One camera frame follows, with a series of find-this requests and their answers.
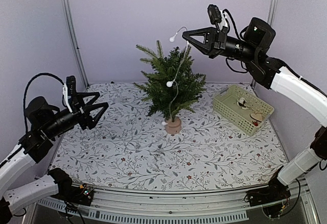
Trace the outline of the small green christmas tree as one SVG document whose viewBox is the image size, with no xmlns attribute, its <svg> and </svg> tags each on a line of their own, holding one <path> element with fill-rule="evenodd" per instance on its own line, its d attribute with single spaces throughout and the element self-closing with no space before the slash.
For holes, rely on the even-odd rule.
<svg viewBox="0 0 327 224">
<path fill-rule="evenodd" d="M 178 113 L 181 110 L 194 112 L 191 106 L 199 102 L 205 91 L 206 75 L 192 71 L 194 59 L 190 55 L 191 47 L 189 46 L 176 78 L 179 93 L 171 105 L 172 119 L 170 119 L 168 106 L 176 95 L 177 89 L 175 84 L 168 88 L 166 82 L 174 79 L 185 48 L 175 47 L 169 51 L 167 56 L 164 55 L 161 42 L 158 40 L 156 41 L 156 51 L 139 44 L 136 45 L 136 48 L 147 55 L 146 58 L 140 58 L 140 61 L 152 68 L 152 72 L 141 72 L 146 78 L 145 83 L 134 83 L 136 88 L 145 93 L 143 101 L 152 102 L 147 116 L 150 117 L 160 112 L 163 116 L 162 125 L 165 131 L 170 135 L 176 135 L 181 131 L 182 126 Z"/>
</svg>

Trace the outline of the white ball light garland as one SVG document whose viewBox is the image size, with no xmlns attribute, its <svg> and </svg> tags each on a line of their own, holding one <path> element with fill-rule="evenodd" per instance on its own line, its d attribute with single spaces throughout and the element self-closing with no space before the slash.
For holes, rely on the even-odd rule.
<svg viewBox="0 0 327 224">
<path fill-rule="evenodd" d="M 187 31 L 188 29 L 187 29 L 187 27 L 185 27 L 185 26 L 182 26 L 180 29 L 178 29 L 177 32 L 175 33 L 175 35 L 169 38 L 169 41 L 170 41 L 171 43 L 173 43 L 173 42 L 175 41 L 177 35 L 179 34 L 179 32 L 180 32 L 181 30 L 186 30 L 186 31 Z M 175 84 L 175 85 L 176 85 L 176 89 L 177 89 L 177 91 L 176 91 L 176 95 L 175 95 L 174 98 L 169 102 L 169 106 L 168 106 L 168 108 L 169 108 L 169 116 L 170 116 L 169 118 L 170 118 L 170 119 L 172 119 L 171 105 L 172 105 L 173 101 L 177 98 L 178 93 L 179 93 L 179 90 L 178 90 L 178 84 L 176 83 L 176 78 L 177 78 L 177 75 L 178 75 L 178 73 L 179 73 L 179 70 L 180 70 L 180 67 L 181 67 L 182 63 L 183 63 L 184 60 L 185 60 L 186 51 L 188 50 L 188 47 L 189 47 L 189 42 L 186 41 L 184 55 L 183 55 L 183 58 L 181 59 L 181 61 L 180 61 L 180 63 L 179 63 L 179 66 L 178 66 L 177 71 L 176 71 L 176 73 L 175 73 L 175 77 L 174 77 L 174 79 L 173 79 L 172 81 L 167 81 L 167 82 L 166 82 L 166 86 L 167 86 L 168 88 L 173 87 L 173 85 Z"/>
</svg>

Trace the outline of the pale green plastic basket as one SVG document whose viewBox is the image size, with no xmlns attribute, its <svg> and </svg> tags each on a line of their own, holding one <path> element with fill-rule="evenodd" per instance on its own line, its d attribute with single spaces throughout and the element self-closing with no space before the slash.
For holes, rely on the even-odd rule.
<svg viewBox="0 0 327 224">
<path fill-rule="evenodd" d="M 246 105 L 249 109 L 244 110 L 237 105 L 237 100 L 241 97 L 246 100 Z M 253 136 L 274 112 L 274 108 L 271 105 L 238 85 L 230 85 L 215 94 L 213 96 L 213 110 L 249 136 Z M 250 117 L 250 113 L 254 111 L 263 111 L 265 114 L 263 122 L 257 121 L 259 123 L 258 126 L 252 123 L 256 120 Z"/>
</svg>

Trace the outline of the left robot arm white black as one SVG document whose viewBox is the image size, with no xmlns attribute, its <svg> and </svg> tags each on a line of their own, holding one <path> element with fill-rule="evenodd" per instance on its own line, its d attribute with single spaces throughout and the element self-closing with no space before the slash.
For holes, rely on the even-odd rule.
<svg viewBox="0 0 327 224">
<path fill-rule="evenodd" d="M 108 108 L 97 103 L 99 92 L 69 94 L 67 107 L 60 110 L 43 96 L 34 98 L 24 109 L 31 128 L 19 139 L 12 152 L 1 162 L 1 223 L 8 223 L 21 209 L 50 195 L 70 201 L 76 196 L 72 179 L 62 169 L 50 170 L 40 179 L 12 189 L 12 184 L 29 168 L 40 163 L 57 136 L 79 125 L 93 129 Z"/>
</svg>

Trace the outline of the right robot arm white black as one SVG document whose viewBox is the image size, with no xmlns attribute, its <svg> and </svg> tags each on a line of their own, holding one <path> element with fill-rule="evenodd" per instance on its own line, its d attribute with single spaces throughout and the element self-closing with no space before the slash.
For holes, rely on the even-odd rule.
<svg viewBox="0 0 327 224">
<path fill-rule="evenodd" d="M 326 160 L 326 94 L 296 74 L 284 61 L 267 56 L 275 30 L 265 21 L 252 18 L 242 38 L 230 37 L 226 27 L 209 27 L 182 33 L 204 55 L 224 56 L 244 62 L 253 79 L 263 87 L 284 95 L 309 112 L 320 124 L 314 141 L 270 179 L 264 197 L 276 201 L 288 185 Z"/>
</svg>

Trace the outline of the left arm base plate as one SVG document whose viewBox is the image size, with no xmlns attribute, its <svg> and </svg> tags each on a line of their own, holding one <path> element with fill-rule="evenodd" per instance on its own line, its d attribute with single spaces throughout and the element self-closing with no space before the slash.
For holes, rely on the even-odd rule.
<svg viewBox="0 0 327 224">
<path fill-rule="evenodd" d="M 51 195 L 51 197 L 69 202 L 71 204 L 91 206 L 94 198 L 94 188 L 87 184 L 72 186 L 66 196 L 57 193 L 55 195 Z"/>
</svg>

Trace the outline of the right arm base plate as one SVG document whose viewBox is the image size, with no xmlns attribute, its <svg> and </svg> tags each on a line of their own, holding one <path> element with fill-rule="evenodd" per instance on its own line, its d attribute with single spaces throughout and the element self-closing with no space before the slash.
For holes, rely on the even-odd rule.
<svg viewBox="0 0 327 224">
<path fill-rule="evenodd" d="M 244 201 L 249 203 L 251 207 L 281 201 L 291 196 L 288 188 L 275 189 L 272 187 L 264 187 L 249 190 L 246 192 Z"/>
</svg>

